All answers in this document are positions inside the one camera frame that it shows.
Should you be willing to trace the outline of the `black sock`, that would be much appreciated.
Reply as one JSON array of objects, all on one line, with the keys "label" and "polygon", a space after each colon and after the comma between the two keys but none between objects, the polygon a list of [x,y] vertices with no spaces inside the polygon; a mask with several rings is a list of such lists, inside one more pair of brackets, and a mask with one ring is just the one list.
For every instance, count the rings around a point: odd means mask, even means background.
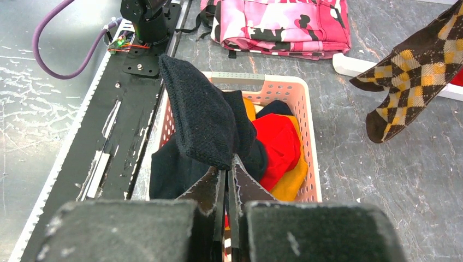
[{"label": "black sock", "polygon": [[229,170],[235,154],[248,157],[257,131],[241,91],[222,91],[191,63],[161,55],[159,72],[167,90],[182,154]]}]

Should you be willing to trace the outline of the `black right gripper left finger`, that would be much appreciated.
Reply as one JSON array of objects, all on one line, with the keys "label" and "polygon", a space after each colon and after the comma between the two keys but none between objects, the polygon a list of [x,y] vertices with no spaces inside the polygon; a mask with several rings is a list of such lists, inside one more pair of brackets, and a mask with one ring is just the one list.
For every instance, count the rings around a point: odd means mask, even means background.
[{"label": "black right gripper left finger", "polygon": [[210,168],[174,200],[63,205],[34,261],[223,261],[225,172]]}]

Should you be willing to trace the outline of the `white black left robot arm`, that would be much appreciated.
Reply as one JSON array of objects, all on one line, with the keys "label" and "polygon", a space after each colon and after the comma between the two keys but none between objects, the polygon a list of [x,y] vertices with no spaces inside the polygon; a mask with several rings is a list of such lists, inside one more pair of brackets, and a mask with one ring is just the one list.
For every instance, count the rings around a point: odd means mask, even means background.
[{"label": "white black left robot arm", "polygon": [[159,45],[169,40],[164,9],[171,1],[122,0],[120,13],[134,27],[136,38],[142,45]]}]

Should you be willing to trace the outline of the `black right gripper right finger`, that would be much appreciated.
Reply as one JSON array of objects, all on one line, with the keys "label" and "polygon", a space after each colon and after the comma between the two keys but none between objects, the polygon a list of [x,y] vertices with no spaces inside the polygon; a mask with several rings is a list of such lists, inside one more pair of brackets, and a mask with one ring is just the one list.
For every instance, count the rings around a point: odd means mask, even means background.
[{"label": "black right gripper right finger", "polygon": [[387,215],[361,203],[276,200],[234,156],[228,173],[232,261],[405,261]]}]

